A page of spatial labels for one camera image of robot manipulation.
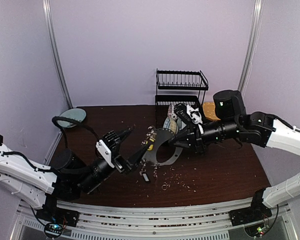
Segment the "key with yellow tag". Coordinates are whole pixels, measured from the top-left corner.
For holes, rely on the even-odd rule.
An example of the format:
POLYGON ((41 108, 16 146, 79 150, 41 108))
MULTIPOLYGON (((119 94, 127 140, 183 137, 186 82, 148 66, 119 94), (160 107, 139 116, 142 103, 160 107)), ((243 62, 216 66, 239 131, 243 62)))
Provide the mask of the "key with yellow tag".
POLYGON ((152 136, 148 136, 145 140, 142 141, 142 145, 146 147, 147 151, 152 151, 154 148, 154 144, 156 142, 156 139, 152 136))

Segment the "small metal keyring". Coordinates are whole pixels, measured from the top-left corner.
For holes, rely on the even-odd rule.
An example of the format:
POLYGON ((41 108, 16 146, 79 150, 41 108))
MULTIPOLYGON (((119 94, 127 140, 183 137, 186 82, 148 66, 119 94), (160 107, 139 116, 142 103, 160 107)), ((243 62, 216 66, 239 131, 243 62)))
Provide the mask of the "small metal keyring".
POLYGON ((162 189, 163 191, 166 191, 166 190, 168 189, 168 186, 167 186, 166 184, 163 184, 163 185, 161 186, 161 189, 162 189))

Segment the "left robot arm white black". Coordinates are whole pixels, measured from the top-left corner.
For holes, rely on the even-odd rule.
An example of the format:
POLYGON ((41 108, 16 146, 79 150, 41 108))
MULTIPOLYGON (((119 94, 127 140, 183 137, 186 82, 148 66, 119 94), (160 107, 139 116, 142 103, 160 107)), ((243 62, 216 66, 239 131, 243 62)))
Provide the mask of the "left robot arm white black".
POLYGON ((81 193, 91 194, 115 171, 129 174, 138 168, 143 155, 154 143, 147 138, 141 149, 128 159, 120 154, 122 142, 133 128, 110 131, 95 144, 96 159, 85 164, 69 148, 60 155, 60 166, 48 166, 29 160, 23 153, 9 149, 0 135, 0 183, 36 210, 45 221, 65 221, 75 226, 79 213, 57 206, 57 201, 73 201, 81 193))

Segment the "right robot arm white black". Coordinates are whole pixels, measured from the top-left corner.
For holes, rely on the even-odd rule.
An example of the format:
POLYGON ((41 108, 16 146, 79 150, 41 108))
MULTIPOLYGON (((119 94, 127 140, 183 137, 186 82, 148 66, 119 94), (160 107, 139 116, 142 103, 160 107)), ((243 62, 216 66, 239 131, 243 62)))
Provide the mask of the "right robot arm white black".
MULTIPOLYGON (((204 121, 199 110, 182 103, 174 107, 185 123, 169 144, 203 154, 206 147, 223 140, 235 139, 262 148, 284 150, 300 156, 300 129, 275 114, 246 112, 238 90, 222 90, 213 95, 217 121, 204 121)), ((271 187, 258 190, 246 210, 249 220, 258 220, 268 209, 300 195, 300 172, 271 187)))

